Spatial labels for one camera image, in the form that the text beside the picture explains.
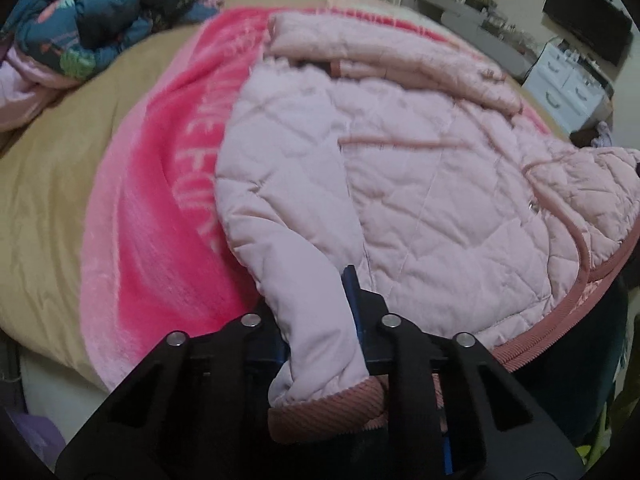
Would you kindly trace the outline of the pink quilted jacket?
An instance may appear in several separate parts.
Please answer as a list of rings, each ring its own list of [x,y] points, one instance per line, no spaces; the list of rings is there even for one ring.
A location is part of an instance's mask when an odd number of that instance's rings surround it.
[[[545,134],[488,62],[329,12],[253,18],[216,165],[218,217],[291,354],[279,440],[378,426],[341,275],[421,330],[520,367],[579,318],[639,238],[639,154]]]

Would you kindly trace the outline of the pink cartoon fleece blanket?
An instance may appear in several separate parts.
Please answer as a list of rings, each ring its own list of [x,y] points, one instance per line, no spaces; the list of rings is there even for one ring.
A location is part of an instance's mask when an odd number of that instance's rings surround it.
[[[291,355],[270,403],[371,388],[341,282],[496,348],[558,304],[552,219],[522,174],[548,136],[494,63],[357,8],[228,11],[119,127],[96,175],[80,318],[108,388],[171,330],[258,299]]]

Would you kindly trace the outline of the tan bed cover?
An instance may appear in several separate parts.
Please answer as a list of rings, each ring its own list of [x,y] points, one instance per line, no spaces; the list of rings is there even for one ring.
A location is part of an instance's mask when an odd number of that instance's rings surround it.
[[[233,0],[142,41],[26,128],[1,157],[1,327],[114,388],[172,330],[201,335],[258,295],[215,205],[224,125],[273,12],[353,15],[460,38],[367,0]]]

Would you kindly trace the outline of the white drawer dresser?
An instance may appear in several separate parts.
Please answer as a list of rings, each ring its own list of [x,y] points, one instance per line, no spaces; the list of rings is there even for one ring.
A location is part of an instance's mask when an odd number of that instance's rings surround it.
[[[565,133],[606,122],[613,113],[602,84],[554,44],[544,46],[523,87]]]

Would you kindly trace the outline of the grey curved vanity desk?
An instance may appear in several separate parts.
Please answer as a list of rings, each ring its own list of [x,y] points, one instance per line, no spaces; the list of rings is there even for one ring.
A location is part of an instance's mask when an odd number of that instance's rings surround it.
[[[507,44],[506,40],[490,32],[485,27],[485,13],[457,0],[414,0],[414,3],[420,13],[439,22],[450,32],[492,58],[515,80],[523,82],[526,79],[534,62]]]

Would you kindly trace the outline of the blue floral padded garment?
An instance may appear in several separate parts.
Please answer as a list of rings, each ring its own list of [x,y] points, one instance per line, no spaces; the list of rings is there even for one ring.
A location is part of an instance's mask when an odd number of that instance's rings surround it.
[[[150,35],[201,23],[224,0],[18,0],[1,39],[64,77],[85,81]]]

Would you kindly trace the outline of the black wall television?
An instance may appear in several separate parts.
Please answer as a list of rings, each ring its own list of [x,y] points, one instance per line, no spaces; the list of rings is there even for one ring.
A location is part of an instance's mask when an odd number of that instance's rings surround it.
[[[608,0],[546,0],[542,12],[613,65],[631,37],[631,18]]]

